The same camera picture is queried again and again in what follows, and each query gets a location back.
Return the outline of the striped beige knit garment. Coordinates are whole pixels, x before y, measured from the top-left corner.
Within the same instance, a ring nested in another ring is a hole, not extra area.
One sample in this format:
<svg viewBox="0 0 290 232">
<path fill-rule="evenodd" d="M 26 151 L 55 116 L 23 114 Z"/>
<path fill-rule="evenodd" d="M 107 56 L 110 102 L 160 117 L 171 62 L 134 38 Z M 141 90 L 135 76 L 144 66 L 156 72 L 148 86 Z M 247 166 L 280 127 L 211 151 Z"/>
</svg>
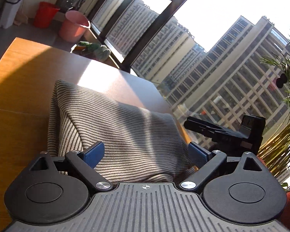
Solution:
<svg viewBox="0 0 290 232">
<path fill-rule="evenodd" d="M 113 184 L 179 183 L 195 172 L 172 115 L 56 81 L 49 113 L 50 155 L 84 151 L 98 141 L 103 142 L 105 155 L 95 170 Z"/>
</svg>

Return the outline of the green palm plant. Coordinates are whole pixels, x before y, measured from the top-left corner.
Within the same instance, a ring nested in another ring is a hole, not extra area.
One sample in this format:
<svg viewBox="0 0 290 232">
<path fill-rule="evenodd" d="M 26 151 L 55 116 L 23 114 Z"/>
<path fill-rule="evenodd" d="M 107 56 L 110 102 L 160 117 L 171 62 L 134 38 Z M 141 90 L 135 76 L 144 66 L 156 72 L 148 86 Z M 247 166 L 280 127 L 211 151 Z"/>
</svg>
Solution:
<svg viewBox="0 0 290 232">
<path fill-rule="evenodd" d="M 280 76 L 276 79 L 276 87 L 284 89 L 283 106 L 286 116 L 273 135 L 259 150 L 259 156 L 276 178 L 290 168 L 290 55 L 282 57 L 262 57 L 262 64 L 279 68 Z"/>
</svg>

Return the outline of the pink plastic bucket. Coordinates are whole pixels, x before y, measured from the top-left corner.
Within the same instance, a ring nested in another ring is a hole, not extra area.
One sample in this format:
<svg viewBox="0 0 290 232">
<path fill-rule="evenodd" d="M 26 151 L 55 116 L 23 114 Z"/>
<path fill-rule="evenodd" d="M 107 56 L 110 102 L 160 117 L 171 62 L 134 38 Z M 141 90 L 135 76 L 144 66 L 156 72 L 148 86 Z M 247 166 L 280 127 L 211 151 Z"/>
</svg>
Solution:
<svg viewBox="0 0 290 232">
<path fill-rule="evenodd" d="M 59 30 L 59 36 L 69 42 L 77 43 L 86 30 L 90 29 L 90 22 L 86 16 L 76 10 L 69 10 Z"/>
</svg>

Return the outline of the red plastic bucket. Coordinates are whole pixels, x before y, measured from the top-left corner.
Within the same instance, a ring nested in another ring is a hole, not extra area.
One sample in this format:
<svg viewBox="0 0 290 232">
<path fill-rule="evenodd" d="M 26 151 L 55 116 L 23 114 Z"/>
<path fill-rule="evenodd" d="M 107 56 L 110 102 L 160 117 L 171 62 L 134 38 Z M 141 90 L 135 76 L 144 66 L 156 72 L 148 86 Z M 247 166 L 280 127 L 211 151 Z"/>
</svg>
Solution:
<svg viewBox="0 0 290 232">
<path fill-rule="evenodd" d="M 48 28 L 59 10 L 60 8 L 54 4 L 40 2 L 34 18 L 33 26 L 37 28 Z"/>
</svg>

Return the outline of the broom with pink head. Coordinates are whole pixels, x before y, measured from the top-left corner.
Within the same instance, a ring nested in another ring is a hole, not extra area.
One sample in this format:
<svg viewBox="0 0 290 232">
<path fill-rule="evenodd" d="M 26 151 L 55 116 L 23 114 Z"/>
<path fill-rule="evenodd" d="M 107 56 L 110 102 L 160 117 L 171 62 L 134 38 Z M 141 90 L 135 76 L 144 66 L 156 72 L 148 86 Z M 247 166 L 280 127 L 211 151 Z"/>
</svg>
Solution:
<svg viewBox="0 0 290 232">
<path fill-rule="evenodd" d="M 28 17 L 22 12 L 17 12 L 13 24 L 20 26 L 21 24 L 26 25 L 27 23 L 28 23 Z"/>
</svg>

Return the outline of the white trash bin black lid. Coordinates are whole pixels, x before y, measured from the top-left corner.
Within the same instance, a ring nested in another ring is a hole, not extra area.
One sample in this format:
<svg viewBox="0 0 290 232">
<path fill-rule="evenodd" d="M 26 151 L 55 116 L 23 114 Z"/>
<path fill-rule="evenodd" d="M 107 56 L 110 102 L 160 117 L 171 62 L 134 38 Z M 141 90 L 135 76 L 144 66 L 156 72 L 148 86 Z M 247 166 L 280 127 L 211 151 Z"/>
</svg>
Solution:
<svg viewBox="0 0 290 232">
<path fill-rule="evenodd" d="M 9 28 L 16 17 L 17 11 L 23 0 L 6 0 L 0 18 L 0 28 Z"/>
</svg>

